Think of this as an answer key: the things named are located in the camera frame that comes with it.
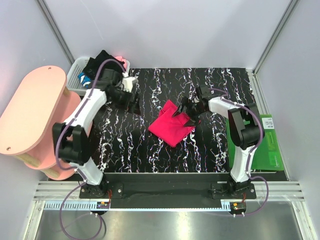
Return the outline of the pink red t shirt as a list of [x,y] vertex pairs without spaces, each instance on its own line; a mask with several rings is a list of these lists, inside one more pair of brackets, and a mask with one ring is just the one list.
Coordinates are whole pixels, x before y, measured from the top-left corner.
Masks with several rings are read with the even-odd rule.
[[190,120],[184,112],[172,117],[177,109],[178,107],[168,100],[160,110],[158,118],[148,127],[152,134],[173,148],[195,128],[195,126],[184,126]]

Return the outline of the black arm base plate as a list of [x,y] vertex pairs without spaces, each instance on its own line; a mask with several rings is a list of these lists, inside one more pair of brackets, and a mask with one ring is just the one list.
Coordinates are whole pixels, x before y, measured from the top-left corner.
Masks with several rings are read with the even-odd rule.
[[81,199],[103,199],[111,190],[111,202],[171,203],[196,206],[240,199],[243,191],[227,191],[228,173],[104,173],[103,193],[83,187]]

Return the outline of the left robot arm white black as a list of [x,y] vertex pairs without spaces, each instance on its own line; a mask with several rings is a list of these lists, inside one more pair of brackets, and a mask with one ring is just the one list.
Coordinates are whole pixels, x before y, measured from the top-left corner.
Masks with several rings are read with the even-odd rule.
[[92,159],[89,128],[107,102],[140,115],[140,97],[138,93],[133,93],[137,83],[138,79],[129,76],[126,71],[118,73],[105,69],[102,77],[93,81],[74,112],[63,123],[55,123],[52,127],[56,164],[64,171],[78,172],[84,182],[91,185],[90,192],[97,198],[103,198],[108,193],[108,186]]

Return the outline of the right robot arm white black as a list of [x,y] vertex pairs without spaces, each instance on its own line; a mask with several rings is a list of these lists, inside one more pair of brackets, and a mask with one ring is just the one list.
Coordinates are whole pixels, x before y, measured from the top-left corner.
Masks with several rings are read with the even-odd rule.
[[186,113],[189,120],[184,124],[185,127],[196,127],[200,123],[199,115],[205,112],[216,113],[228,119],[235,154],[226,190],[230,197],[236,199],[244,194],[251,183],[252,161],[265,131],[255,103],[240,104],[226,99],[227,95],[227,92],[217,88],[199,86],[192,98],[183,97],[172,116]]

